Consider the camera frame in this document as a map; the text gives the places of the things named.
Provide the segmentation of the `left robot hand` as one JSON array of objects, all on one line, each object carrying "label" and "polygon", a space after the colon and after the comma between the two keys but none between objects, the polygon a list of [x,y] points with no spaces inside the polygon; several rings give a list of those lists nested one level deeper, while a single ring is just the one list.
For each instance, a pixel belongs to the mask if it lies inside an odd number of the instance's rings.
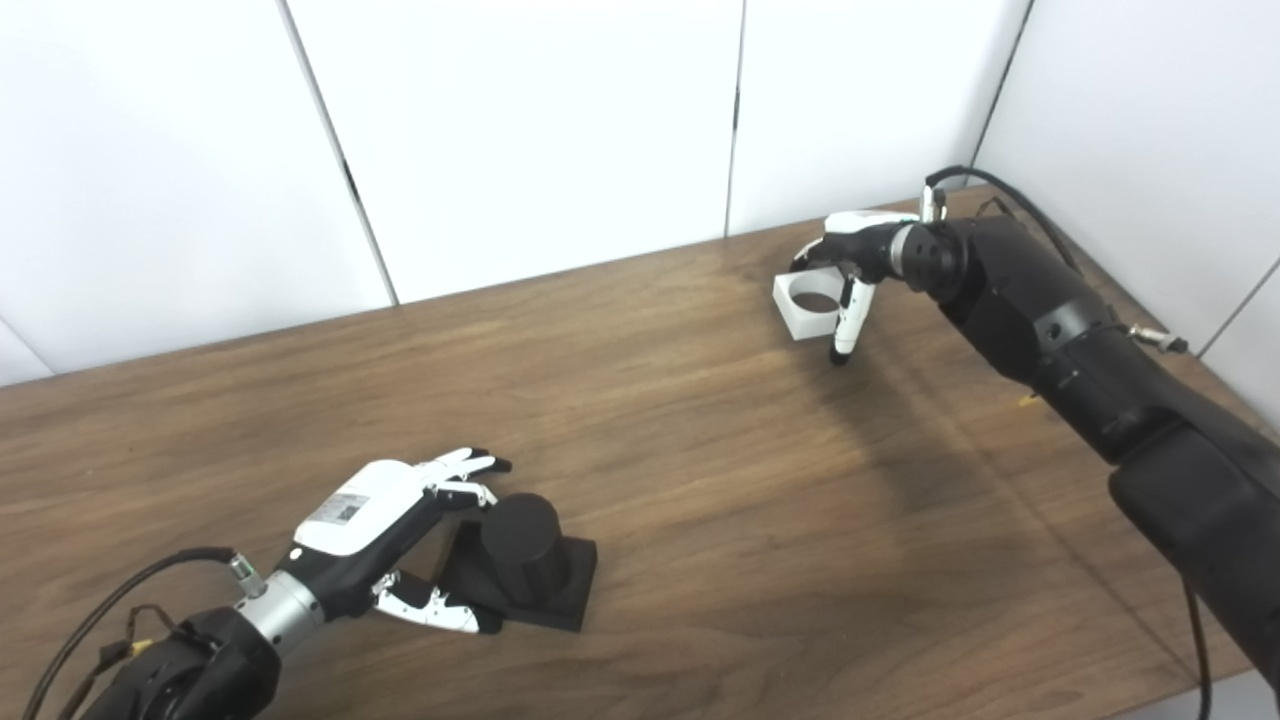
[{"label": "left robot hand", "polygon": [[378,610],[422,626],[494,635],[503,628],[498,612],[397,565],[448,512],[497,506],[477,477],[512,469],[508,460],[470,447],[417,464],[372,461],[297,527],[275,571],[305,588],[305,607],[324,623]]}]

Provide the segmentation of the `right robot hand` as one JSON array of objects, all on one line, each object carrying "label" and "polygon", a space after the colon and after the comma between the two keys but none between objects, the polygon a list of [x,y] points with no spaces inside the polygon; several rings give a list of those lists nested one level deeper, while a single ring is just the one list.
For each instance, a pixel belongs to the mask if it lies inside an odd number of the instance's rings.
[{"label": "right robot hand", "polygon": [[829,345],[833,365],[844,366],[851,359],[870,313],[876,286],[886,278],[900,277],[891,258],[893,240],[918,220],[919,217],[911,213],[837,211],[824,219],[822,236],[794,256],[790,274],[831,266],[842,277]]}]

